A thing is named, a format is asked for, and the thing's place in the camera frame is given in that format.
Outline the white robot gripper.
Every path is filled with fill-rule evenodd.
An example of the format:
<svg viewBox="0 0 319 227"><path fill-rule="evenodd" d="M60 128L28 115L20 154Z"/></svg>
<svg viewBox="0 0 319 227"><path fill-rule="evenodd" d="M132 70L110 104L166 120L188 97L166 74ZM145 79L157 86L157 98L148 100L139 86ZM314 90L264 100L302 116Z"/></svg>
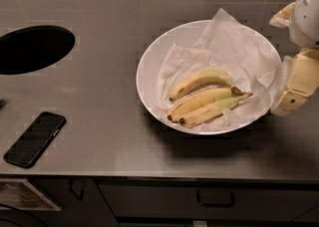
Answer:
<svg viewBox="0 0 319 227"><path fill-rule="evenodd" d="M284 58L281 84L271 112L288 116L301 109L319 88L319 0L296 0L276 13L269 24L277 28L290 24L291 41L311 48Z"/></svg>

